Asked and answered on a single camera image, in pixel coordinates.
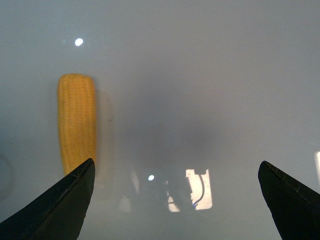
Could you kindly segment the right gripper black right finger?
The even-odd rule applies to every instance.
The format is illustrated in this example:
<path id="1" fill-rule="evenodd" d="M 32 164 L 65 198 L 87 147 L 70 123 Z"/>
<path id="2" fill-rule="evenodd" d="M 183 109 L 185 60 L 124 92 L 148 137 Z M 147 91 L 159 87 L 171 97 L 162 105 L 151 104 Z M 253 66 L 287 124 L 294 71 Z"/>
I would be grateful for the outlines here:
<path id="1" fill-rule="evenodd" d="M 258 170 L 263 198 L 283 240 L 320 238 L 320 194 L 267 161 Z"/>

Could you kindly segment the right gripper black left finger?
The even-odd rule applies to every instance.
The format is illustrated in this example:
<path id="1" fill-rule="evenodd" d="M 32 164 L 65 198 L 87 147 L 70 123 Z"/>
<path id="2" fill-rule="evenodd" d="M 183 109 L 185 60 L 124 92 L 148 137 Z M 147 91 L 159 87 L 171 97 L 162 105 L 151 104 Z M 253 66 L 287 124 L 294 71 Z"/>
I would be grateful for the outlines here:
<path id="1" fill-rule="evenodd" d="M 95 163 L 89 158 L 0 224 L 2 240 L 76 240 L 91 202 Z"/>

